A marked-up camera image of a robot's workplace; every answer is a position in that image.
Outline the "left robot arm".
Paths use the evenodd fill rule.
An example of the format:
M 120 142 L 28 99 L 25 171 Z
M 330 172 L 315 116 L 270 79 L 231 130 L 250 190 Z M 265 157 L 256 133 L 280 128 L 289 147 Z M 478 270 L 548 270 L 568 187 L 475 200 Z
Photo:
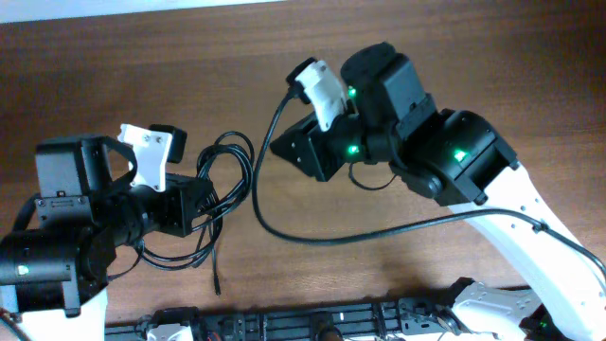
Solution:
M 140 143 L 81 135 L 38 145 L 40 190 L 1 241 L 1 317 L 19 339 L 104 339 L 117 249 L 142 258 L 145 235 L 185 237 L 215 214 L 210 180 L 166 171 L 183 152 L 172 139 L 151 131 Z

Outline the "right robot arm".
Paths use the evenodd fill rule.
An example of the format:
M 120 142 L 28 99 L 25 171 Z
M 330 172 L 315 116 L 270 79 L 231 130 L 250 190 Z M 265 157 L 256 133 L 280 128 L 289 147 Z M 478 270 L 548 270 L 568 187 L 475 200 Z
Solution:
M 544 202 L 516 152 L 483 117 L 438 109 L 411 60 L 368 46 L 334 73 L 308 58 L 287 99 L 312 113 L 264 146 L 326 182 L 344 165 L 385 163 L 416 194 L 481 233 L 521 275 L 524 294 L 464 278 L 437 311 L 453 333 L 601 340 L 605 266 Z

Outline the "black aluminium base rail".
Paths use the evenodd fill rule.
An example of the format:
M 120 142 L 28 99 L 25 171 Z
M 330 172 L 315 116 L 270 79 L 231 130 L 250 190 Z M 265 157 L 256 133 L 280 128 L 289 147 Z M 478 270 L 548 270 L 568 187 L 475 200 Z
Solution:
M 435 297 L 218 314 L 196 307 L 158 310 L 108 326 L 108 340 L 408 340 L 416 335 L 482 335 L 545 340 L 550 319 L 530 289 L 488 288 L 460 278 Z

